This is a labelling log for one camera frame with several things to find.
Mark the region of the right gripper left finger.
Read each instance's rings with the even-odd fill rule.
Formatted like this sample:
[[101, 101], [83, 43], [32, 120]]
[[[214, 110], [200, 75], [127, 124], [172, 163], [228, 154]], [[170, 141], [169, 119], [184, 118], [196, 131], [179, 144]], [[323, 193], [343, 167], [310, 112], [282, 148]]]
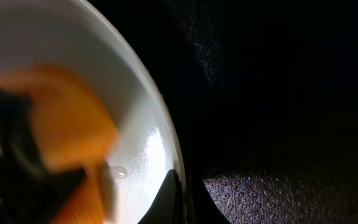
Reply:
[[154, 201], [139, 224], [182, 224], [182, 187], [176, 170], [167, 172]]

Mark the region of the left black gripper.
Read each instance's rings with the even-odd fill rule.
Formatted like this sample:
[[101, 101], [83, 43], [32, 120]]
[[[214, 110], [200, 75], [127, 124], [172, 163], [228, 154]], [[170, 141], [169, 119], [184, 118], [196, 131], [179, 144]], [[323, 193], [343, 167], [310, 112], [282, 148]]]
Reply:
[[30, 133], [30, 100], [0, 89], [0, 223], [51, 223], [85, 178], [51, 173]]

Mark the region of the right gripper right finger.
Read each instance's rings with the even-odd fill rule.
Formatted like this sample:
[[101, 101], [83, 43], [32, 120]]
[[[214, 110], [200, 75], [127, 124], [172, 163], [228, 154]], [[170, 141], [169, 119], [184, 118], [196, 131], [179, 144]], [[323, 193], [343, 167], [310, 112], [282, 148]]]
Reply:
[[201, 179], [189, 177], [187, 184], [188, 223], [229, 224], [213, 202]]

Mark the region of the green and orange sponge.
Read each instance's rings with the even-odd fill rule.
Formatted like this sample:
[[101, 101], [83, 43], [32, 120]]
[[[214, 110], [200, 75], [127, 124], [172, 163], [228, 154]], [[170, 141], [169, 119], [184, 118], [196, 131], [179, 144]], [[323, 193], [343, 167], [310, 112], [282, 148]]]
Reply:
[[97, 94], [75, 72], [59, 65], [36, 65], [0, 73], [0, 91], [21, 100], [8, 143], [14, 159], [45, 179], [85, 170], [52, 223], [101, 224], [104, 219], [99, 167], [118, 131]]

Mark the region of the light blue plate top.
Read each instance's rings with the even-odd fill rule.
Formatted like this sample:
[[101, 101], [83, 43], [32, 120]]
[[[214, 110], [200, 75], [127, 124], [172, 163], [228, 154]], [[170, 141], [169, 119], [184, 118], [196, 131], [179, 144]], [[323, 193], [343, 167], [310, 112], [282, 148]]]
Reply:
[[88, 1], [0, 1], [0, 71], [59, 64], [98, 94], [119, 132], [101, 180], [106, 223], [137, 223], [163, 180], [185, 183], [178, 137], [140, 58]]

